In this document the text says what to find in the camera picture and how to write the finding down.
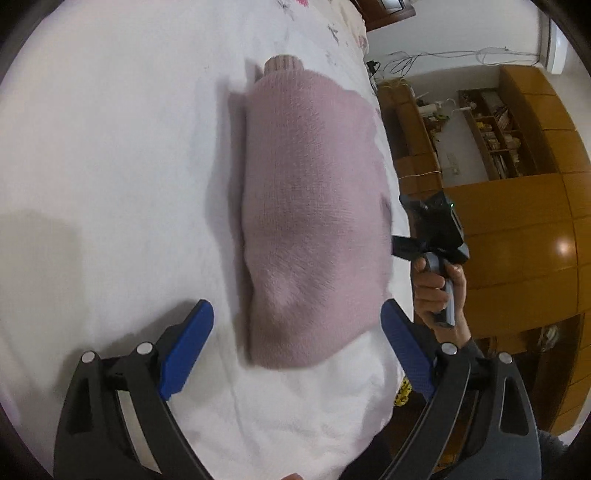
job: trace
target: metal screw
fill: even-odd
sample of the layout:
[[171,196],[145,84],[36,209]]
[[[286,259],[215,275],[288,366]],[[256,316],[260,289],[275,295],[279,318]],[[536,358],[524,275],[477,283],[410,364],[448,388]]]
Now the metal screw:
[[441,346],[441,351],[446,355],[455,355],[457,353],[457,346],[455,346],[453,343],[445,342]]
[[148,353],[150,353],[152,351],[152,348],[154,348],[154,345],[152,345],[150,342],[144,342],[144,343],[140,343],[135,350],[140,355],[148,355]]
[[94,352],[88,351],[82,354],[82,363],[89,364],[95,359],[96,354]]
[[499,353],[499,360],[504,364],[509,365],[513,361],[513,357],[507,352],[501,352]]

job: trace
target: hand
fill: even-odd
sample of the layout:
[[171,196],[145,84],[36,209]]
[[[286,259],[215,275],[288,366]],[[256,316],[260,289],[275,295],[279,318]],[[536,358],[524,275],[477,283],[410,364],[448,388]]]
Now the hand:
[[454,328],[440,327],[435,324],[433,313],[446,308],[449,301],[447,293],[441,288],[445,286],[445,279],[433,272],[425,272],[427,261],[419,258],[414,262],[414,309],[425,324],[433,330],[438,342],[451,342],[462,348],[472,337],[466,317],[464,304],[466,303],[466,276],[461,265],[446,262],[447,275],[453,283],[453,299],[455,306],[456,326]]

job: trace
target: air conditioner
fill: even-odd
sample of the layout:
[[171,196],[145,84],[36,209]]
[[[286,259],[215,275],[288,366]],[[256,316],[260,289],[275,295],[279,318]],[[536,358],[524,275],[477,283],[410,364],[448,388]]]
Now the air conditioner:
[[564,70],[569,42],[553,20],[545,15],[540,21],[540,63],[548,73],[560,75]]

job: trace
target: bookshelf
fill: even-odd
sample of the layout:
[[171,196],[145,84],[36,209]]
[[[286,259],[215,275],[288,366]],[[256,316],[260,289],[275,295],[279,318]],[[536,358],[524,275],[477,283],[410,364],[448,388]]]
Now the bookshelf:
[[517,120],[497,89],[458,91],[460,107],[482,157],[489,180],[536,175],[531,151]]

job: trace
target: sleeve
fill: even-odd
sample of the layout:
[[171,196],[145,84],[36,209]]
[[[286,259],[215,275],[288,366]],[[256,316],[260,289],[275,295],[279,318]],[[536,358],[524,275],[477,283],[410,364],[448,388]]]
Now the sleeve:
[[542,476],[544,476],[568,449],[568,446],[551,433],[544,430],[538,431],[538,438],[540,440],[540,453],[542,456]]
[[470,338],[470,340],[468,340],[468,343],[464,345],[460,350],[462,352],[468,353],[469,355],[473,355],[477,358],[484,358],[484,354],[478,348],[478,345],[474,341],[474,338]]

